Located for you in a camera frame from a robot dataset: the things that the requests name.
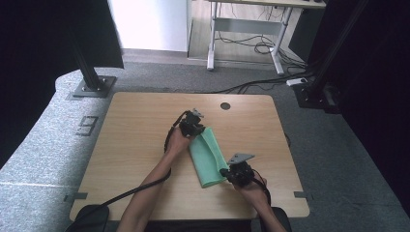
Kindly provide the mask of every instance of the wooden table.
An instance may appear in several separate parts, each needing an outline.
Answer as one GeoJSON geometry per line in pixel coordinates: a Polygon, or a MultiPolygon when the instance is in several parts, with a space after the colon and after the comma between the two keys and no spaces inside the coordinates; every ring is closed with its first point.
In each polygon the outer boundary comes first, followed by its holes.
{"type": "MultiPolygon", "coordinates": [[[[308,203],[296,198],[303,191],[295,164],[270,96],[117,93],[105,117],[71,219],[87,204],[101,204],[143,181],[163,154],[170,126],[185,110],[198,109],[206,127],[213,128],[224,157],[254,154],[249,165],[268,180],[273,206],[290,217],[306,217],[308,203]],[[220,107],[223,102],[230,109],[220,107]]],[[[131,197],[109,206],[119,220],[131,197]]],[[[252,207],[231,184],[201,188],[189,152],[178,159],[165,182],[151,219],[255,218],[252,207]]]]}

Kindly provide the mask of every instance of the towel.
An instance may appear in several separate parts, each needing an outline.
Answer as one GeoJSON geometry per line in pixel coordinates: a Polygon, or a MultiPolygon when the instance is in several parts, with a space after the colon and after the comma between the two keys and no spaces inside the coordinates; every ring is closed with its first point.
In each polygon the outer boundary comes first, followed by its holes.
{"type": "Polygon", "coordinates": [[[203,188],[226,180],[220,175],[220,169],[229,167],[211,128],[206,128],[193,140],[190,144],[190,155],[203,188]]]}

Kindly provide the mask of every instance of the gray fabric surface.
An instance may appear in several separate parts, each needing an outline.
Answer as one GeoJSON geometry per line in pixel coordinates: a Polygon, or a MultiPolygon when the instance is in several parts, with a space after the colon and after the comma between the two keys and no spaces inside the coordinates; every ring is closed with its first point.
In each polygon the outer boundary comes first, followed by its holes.
{"type": "MultiPolygon", "coordinates": [[[[106,99],[67,100],[79,71],[61,76],[57,92],[24,142],[0,170],[0,231],[64,231],[115,92],[201,93],[275,77],[272,71],[126,63],[97,69],[118,77],[106,99]],[[83,116],[99,117],[90,136],[75,133],[83,116]]],[[[340,115],[302,109],[282,84],[247,94],[271,95],[307,194],[310,215],[291,218],[298,231],[409,231],[409,217],[360,141],[340,115]]],[[[110,223],[107,231],[115,231],[110,223]]]]}

